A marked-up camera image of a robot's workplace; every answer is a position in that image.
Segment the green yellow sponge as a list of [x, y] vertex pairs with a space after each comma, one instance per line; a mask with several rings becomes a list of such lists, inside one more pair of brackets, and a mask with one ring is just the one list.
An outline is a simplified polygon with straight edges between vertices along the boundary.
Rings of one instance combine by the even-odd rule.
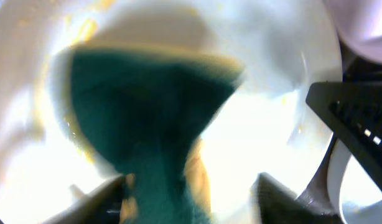
[[51, 94], [72, 141], [119, 182], [88, 223], [210, 223], [200, 134], [242, 66], [196, 51], [82, 44], [52, 62]]

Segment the white plate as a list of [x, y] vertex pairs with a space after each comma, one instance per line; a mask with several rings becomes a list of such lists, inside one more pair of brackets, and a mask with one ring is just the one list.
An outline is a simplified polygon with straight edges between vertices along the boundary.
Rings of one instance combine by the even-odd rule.
[[382, 0], [324, 0], [324, 4], [345, 45], [382, 64]]
[[0, 222], [44, 223], [119, 175], [77, 146], [51, 94], [52, 62], [82, 44], [196, 51], [242, 66], [200, 134], [210, 223], [257, 223], [266, 172], [300, 196], [331, 132], [306, 105], [338, 81], [338, 39], [322, 1], [0, 1]]

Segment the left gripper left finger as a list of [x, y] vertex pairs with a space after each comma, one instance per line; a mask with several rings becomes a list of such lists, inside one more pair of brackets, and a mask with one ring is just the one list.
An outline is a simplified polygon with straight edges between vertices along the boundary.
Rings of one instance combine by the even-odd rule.
[[123, 200], [124, 176], [117, 175], [103, 182], [68, 209], [49, 218], [48, 224], [118, 224]]

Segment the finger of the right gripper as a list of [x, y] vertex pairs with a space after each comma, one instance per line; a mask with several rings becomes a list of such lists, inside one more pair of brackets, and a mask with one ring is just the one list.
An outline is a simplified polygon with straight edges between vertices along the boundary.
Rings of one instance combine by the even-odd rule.
[[382, 192], [382, 82], [316, 82], [305, 102]]

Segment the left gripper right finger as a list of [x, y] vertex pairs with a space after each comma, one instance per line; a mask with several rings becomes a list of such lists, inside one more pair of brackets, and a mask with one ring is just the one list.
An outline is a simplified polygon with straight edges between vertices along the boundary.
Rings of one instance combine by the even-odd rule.
[[254, 212], [262, 224], [337, 224], [336, 215], [316, 212], [296, 200], [291, 191], [266, 172], [253, 185]]

